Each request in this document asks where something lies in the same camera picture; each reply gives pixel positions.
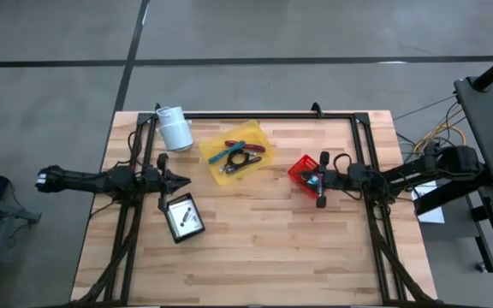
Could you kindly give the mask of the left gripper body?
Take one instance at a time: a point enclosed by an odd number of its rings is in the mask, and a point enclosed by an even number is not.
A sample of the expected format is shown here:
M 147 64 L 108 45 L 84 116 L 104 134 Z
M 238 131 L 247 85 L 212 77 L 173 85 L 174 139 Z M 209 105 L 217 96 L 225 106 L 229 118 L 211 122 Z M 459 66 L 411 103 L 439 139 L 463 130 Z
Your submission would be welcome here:
M 148 158 L 142 168 L 142 178 L 146 184 L 146 193 L 159 193 L 157 207 L 163 213 L 169 209 L 168 196 L 170 195 L 170 186 L 168 178 L 168 161 L 169 156 L 166 153 L 159 154 L 157 165 L 153 166 Z

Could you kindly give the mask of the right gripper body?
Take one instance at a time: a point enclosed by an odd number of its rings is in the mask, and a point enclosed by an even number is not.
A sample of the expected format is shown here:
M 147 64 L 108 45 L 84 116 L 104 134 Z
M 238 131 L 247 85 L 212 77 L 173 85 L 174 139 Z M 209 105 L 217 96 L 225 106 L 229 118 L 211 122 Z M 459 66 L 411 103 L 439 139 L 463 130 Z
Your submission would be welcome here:
M 333 159 L 333 169 L 328 169 L 330 163 L 330 154 L 327 151 L 322 151 L 319 157 L 319 165 L 316 171 L 321 173 L 317 178 L 317 184 L 321 186 L 321 191 L 317 193 L 316 207 L 323 209 L 327 205 L 327 197 L 325 191 L 337 190 L 344 193 L 349 191 L 360 192 L 359 198 L 363 197 L 364 186 L 370 181 L 370 168 L 362 163 L 353 163 L 347 166 L 347 173 L 343 174 L 337 168 L 337 160 L 346 157 L 351 159 L 347 153 L 337 155 Z

